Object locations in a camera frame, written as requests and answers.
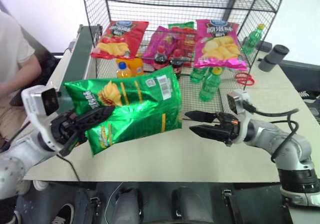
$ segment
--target bottle cap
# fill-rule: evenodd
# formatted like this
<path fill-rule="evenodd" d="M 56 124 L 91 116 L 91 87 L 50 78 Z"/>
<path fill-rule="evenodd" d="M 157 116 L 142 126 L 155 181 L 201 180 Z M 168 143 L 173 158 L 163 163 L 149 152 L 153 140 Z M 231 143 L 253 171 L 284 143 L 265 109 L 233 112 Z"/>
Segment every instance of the bottle cap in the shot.
<path fill-rule="evenodd" d="M 125 62 L 119 62 L 119 69 L 125 70 L 127 68 L 127 65 Z"/>
<path fill-rule="evenodd" d="M 214 75 L 220 75 L 222 73 L 222 71 L 223 71 L 222 67 L 213 67 L 213 69 L 212 69 L 212 73 Z"/>
<path fill-rule="evenodd" d="M 158 47 L 158 53 L 164 54 L 165 52 L 166 52 L 165 47 L 163 47 L 163 46 L 159 46 L 159 47 Z"/>
<path fill-rule="evenodd" d="M 174 53 L 173 53 L 173 56 L 176 57 L 176 58 L 181 57 L 182 56 L 182 51 L 179 50 L 179 49 L 175 50 Z"/>
<path fill-rule="evenodd" d="M 265 28 L 265 25 L 264 25 L 264 24 L 259 24 L 259 25 L 258 25 L 258 29 L 263 30 L 264 28 Z"/>

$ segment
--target metal grid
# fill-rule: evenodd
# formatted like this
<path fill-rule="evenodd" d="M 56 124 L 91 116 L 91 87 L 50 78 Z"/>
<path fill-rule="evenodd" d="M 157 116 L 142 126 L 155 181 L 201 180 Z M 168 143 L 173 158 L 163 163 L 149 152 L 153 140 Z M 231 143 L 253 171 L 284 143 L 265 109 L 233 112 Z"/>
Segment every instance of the metal grid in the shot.
<path fill-rule="evenodd" d="M 264 24 L 262 40 L 265 39 L 282 0 L 84 0 L 87 18 L 90 26 L 100 25 L 104 31 L 110 20 L 148 21 L 149 26 L 143 37 L 139 51 L 144 53 L 152 34 L 158 26 L 168 27 L 172 23 L 185 23 L 197 19 L 218 19 L 238 23 L 238 39 L 242 44 L 244 39 L 257 27 Z M 248 72 L 257 57 L 254 51 L 244 56 Z M 149 65 L 144 65 L 146 71 L 153 71 Z M 110 78 L 116 76 L 117 65 L 114 60 L 96 61 L 96 77 Z M 221 75 L 220 95 L 211 102 L 202 102 L 199 91 L 202 84 L 190 82 L 191 68 L 183 68 L 179 80 L 182 94 L 183 111 L 202 110 L 207 112 L 228 111 L 226 94 L 232 89 L 243 88 L 234 75 L 236 72 L 225 70 Z"/>

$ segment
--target magenta snack bag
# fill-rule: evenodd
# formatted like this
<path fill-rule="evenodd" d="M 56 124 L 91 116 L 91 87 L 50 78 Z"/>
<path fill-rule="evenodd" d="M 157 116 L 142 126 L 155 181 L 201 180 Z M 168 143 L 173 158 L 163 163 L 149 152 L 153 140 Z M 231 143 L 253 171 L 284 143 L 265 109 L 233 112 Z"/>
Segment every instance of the magenta snack bag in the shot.
<path fill-rule="evenodd" d="M 196 23 L 196 68 L 209 66 L 247 70 L 236 35 L 238 24 L 222 20 L 197 20 Z"/>
<path fill-rule="evenodd" d="M 159 26 L 151 37 L 150 43 L 142 55 L 143 62 L 153 65 L 154 57 L 159 46 L 164 46 L 166 56 L 169 56 L 179 40 L 179 36 L 170 30 Z"/>

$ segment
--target beige table surface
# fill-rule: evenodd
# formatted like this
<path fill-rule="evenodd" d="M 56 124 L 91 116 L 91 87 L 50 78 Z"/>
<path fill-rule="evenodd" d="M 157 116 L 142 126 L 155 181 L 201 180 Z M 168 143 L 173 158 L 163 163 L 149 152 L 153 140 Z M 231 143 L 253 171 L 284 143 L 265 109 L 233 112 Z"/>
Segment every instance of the beige table surface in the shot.
<path fill-rule="evenodd" d="M 63 77 L 67 64 L 67 61 L 59 63 L 49 81 L 51 85 Z M 300 109 L 292 119 L 300 124 L 298 134 L 311 143 L 312 159 L 320 176 L 320 127 L 291 82 L 279 66 L 265 73 L 255 64 L 251 74 L 256 84 L 247 91 L 258 109 L 265 112 Z M 271 121 L 258 115 L 254 118 Z M 200 138 L 189 130 L 189 126 L 197 124 L 183 121 L 182 129 L 119 143 L 95 157 L 92 157 L 89 144 L 84 143 L 67 159 L 74 164 L 83 181 L 279 181 L 277 169 L 267 152 L 245 144 L 226 147 L 223 143 Z M 279 126 L 289 131 L 286 124 Z M 70 166 L 56 157 L 34 166 L 25 179 L 76 180 Z"/>

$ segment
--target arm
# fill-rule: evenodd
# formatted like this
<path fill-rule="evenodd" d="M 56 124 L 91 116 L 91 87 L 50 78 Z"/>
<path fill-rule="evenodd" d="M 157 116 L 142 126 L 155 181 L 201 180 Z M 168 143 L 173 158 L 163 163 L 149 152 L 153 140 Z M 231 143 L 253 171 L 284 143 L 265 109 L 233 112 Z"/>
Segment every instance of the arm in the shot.
<path fill-rule="evenodd" d="M 12 79 L 0 85 L 0 98 L 30 84 L 41 74 L 41 66 L 35 55 L 31 55 L 21 66 Z"/>

